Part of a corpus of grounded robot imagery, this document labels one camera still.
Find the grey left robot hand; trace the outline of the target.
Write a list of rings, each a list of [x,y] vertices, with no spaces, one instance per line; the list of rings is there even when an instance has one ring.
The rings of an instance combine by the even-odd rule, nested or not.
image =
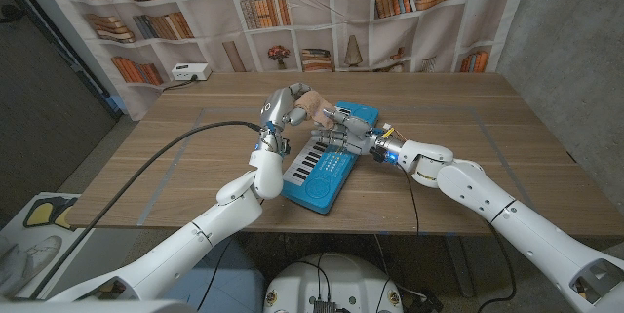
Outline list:
[[[299,125],[307,117],[303,108],[295,102],[311,88],[302,83],[291,84],[273,92],[262,105],[259,119],[257,150],[266,150],[281,156],[290,153],[288,142],[282,137],[287,125]]]

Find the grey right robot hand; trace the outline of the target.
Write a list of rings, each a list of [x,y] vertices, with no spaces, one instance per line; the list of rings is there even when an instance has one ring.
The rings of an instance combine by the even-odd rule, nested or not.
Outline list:
[[[393,135],[391,126],[375,128],[362,118],[337,109],[324,109],[323,114],[333,122],[333,126],[313,130],[311,136],[316,141],[352,154],[371,155],[379,163],[399,163],[400,150],[405,142]]]

